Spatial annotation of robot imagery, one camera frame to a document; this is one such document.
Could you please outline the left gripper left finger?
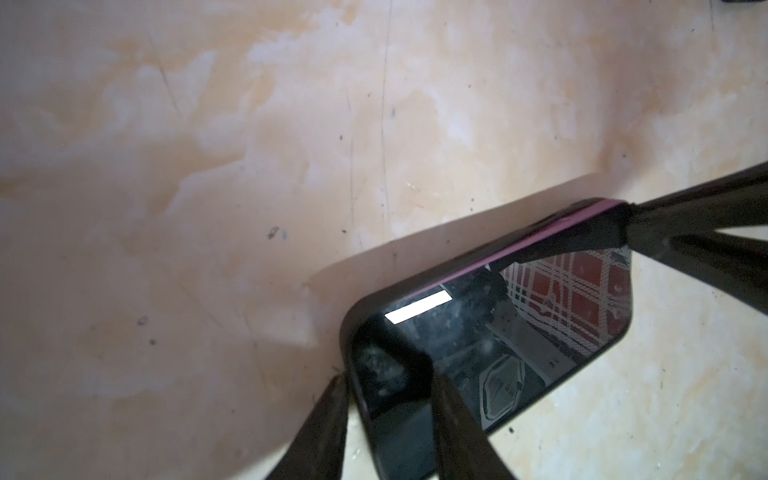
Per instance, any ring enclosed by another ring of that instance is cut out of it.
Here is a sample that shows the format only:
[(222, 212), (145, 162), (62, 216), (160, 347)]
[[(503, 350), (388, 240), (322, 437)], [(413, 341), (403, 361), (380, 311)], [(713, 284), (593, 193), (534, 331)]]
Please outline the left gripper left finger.
[(336, 375), (267, 479), (339, 480), (343, 471), (348, 412), (346, 377)]

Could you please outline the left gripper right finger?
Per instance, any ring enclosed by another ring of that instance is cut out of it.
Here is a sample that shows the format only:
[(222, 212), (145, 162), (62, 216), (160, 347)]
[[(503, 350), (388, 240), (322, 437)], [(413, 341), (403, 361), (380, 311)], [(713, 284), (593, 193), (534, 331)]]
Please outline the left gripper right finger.
[(439, 372), (433, 373), (430, 401), (439, 479), (516, 478), (492, 447), (452, 381)]

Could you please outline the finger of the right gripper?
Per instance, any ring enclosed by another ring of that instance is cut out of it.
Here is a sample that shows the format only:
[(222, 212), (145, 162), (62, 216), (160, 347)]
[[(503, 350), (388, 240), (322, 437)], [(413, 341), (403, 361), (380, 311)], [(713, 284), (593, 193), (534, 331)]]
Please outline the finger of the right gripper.
[(627, 244), (655, 252), (666, 240), (767, 223), (767, 164), (633, 206)]
[(659, 261), (767, 313), (767, 241), (720, 232), (666, 238)]

